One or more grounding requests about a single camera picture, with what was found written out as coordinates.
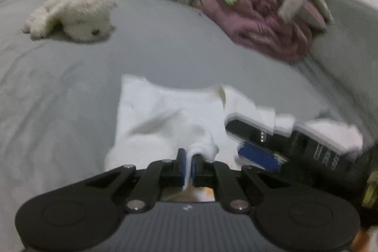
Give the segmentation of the white printed t-shirt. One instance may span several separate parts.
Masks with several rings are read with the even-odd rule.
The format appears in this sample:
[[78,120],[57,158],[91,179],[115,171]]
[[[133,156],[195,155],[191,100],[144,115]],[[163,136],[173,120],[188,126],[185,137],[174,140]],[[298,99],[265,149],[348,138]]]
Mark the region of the white printed t-shirt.
[[281,141],[280,128],[294,124],[344,124],[330,119],[298,122],[292,115],[279,115],[273,108],[257,106],[231,86],[204,90],[176,90],[152,84],[132,75],[122,78],[115,144],[105,158],[106,170],[124,164],[144,169],[154,161],[175,159],[186,152],[186,165],[199,154],[208,161],[221,161],[233,170],[244,165],[238,158],[241,139],[226,132],[231,117],[240,117]]

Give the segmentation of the white plush toy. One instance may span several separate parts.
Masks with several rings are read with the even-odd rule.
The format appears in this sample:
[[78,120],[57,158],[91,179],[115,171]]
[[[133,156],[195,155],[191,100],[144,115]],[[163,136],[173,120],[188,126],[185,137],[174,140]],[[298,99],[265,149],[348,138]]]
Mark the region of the white plush toy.
[[75,42],[96,42],[111,34],[116,6],[116,0],[46,0],[28,16],[22,31],[38,40],[59,26]]

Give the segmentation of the grey bed sheet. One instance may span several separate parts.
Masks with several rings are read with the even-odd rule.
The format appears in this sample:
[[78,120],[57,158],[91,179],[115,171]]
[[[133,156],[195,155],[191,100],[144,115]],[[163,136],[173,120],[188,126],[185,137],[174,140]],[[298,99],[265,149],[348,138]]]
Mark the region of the grey bed sheet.
[[34,41],[22,26],[44,1],[1,0],[2,251],[22,250],[14,217],[25,201],[103,171],[126,74],[169,88],[230,85],[299,120],[355,124],[366,145],[377,138],[377,11],[357,0],[327,0],[335,21],[293,65],[164,0],[117,0],[103,42]]

